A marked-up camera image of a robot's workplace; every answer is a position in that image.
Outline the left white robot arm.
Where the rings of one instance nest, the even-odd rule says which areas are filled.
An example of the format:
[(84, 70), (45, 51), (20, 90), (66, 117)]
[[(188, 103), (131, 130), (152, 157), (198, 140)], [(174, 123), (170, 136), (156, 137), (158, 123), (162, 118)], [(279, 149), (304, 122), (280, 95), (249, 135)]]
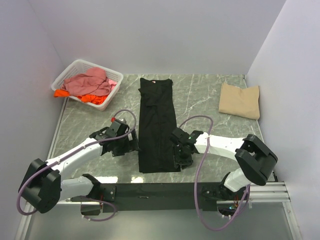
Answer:
[(42, 214), (66, 199), (105, 200), (106, 193), (95, 177), (88, 173), (77, 178), (69, 178), (69, 175), (86, 162), (106, 153), (117, 157), (138, 150), (135, 128), (130, 128), (124, 119), (113, 118), (110, 126), (95, 131), (80, 145), (62, 155), (46, 161), (39, 158), (33, 160), (19, 187), (18, 197), (24, 198)]

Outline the black t-shirt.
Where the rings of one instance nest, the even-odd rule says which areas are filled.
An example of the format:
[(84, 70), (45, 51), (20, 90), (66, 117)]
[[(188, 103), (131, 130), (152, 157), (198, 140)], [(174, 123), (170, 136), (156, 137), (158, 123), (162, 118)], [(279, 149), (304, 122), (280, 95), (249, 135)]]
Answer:
[(170, 135), (177, 127), (173, 81), (140, 78), (138, 124), (139, 172), (172, 173), (181, 168), (174, 161)]

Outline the folded tan t-shirt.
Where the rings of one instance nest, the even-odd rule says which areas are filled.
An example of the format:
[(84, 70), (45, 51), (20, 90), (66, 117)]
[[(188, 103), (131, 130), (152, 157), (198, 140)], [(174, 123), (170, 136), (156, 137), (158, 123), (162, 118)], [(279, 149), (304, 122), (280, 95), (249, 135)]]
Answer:
[(240, 88), (223, 83), (221, 85), (218, 111), (251, 120), (260, 118), (260, 88), (258, 85)]

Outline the pink t-shirt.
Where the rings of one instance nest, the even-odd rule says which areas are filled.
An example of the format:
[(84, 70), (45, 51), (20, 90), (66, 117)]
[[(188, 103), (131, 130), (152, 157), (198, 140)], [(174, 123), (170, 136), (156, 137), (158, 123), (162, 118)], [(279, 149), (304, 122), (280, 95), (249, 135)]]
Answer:
[(107, 77), (106, 71), (99, 67), (89, 68), (85, 73), (74, 75), (63, 81), (61, 90), (68, 91), (72, 96), (109, 95), (117, 82)]

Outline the white plastic basket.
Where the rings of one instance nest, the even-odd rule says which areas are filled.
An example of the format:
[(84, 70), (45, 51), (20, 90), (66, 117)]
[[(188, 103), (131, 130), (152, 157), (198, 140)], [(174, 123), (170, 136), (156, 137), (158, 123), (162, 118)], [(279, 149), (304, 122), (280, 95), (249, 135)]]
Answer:
[(54, 80), (51, 89), (55, 98), (71, 98), (104, 111), (123, 79), (120, 72), (77, 59)]

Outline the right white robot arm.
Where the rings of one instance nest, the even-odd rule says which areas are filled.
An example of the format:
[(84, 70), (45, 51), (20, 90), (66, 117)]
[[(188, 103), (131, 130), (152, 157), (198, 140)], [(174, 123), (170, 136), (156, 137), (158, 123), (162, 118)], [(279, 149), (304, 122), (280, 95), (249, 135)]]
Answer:
[(244, 138), (209, 135), (195, 130), (191, 134), (176, 128), (169, 137), (173, 143), (174, 162), (181, 167), (193, 163), (193, 154), (212, 154), (234, 160), (239, 168), (227, 173), (213, 190), (202, 190), (203, 196), (219, 201), (231, 200), (247, 185), (266, 185), (278, 157), (254, 134)]

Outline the orange t-shirt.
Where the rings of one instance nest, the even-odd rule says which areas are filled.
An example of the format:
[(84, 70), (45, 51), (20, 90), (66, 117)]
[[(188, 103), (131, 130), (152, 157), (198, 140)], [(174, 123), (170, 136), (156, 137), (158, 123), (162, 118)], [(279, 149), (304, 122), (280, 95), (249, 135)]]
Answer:
[[(66, 90), (63, 89), (57, 89), (55, 90), (53, 97), (54, 98), (66, 98), (66, 97), (71, 97), (70, 93)], [(106, 99), (108, 95), (103, 95), (103, 96), (97, 96), (97, 95), (92, 95), (92, 94), (85, 94), (85, 95), (78, 95), (76, 96), (77, 99), (79, 99), (83, 103), (92, 103), (95, 105), (101, 105)]]

